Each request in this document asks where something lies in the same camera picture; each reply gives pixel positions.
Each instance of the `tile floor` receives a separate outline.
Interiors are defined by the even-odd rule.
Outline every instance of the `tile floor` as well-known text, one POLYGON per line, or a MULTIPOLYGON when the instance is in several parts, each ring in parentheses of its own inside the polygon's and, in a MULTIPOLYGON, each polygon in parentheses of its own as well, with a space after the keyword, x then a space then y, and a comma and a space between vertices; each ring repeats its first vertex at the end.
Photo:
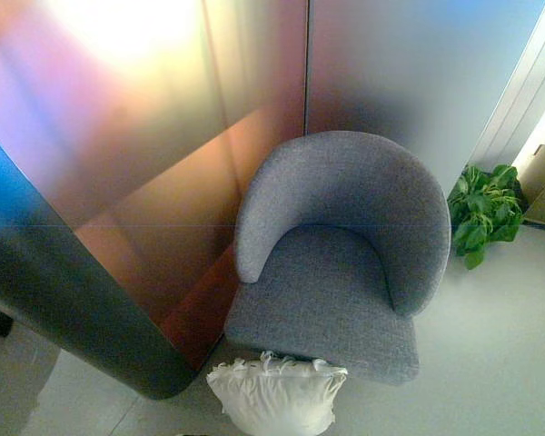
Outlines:
MULTIPOLYGON (((415 322, 418 378, 349 379, 324 434, 545 435, 545 231, 523 227, 472 272, 451 259, 415 322)), ((150 401, 16 324, 0 339, 0 436, 240 435, 204 381, 237 355, 251 357, 221 342, 185 392, 150 401)))

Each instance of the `gray fabric upholstery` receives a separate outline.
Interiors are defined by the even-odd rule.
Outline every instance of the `gray fabric upholstery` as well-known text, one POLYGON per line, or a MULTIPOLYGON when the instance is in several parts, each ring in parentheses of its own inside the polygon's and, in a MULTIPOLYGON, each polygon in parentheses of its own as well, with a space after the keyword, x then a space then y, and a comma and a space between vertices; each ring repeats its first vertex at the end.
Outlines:
POLYGON ((411 318, 392 310, 380 259, 336 227, 285 234, 259 281, 241 285, 225 331, 244 347, 323 358, 365 379, 399 384, 418 372, 411 318))
POLYGON ((274 245, 302 224, 365 236, 380 256, 398 314, 421 311, 446 267, 451 227, 440 186, 412 154, 377 135, 324 132, 272 152, 238 216, 241 281, 257 282, 274 245))
POLYGON ((266 159, 239 212, 241 286, 224 328, 239 345, 401 383, 418 371, 411 315, 450 250, 440 186, 380 136, 325 132, 266 159))

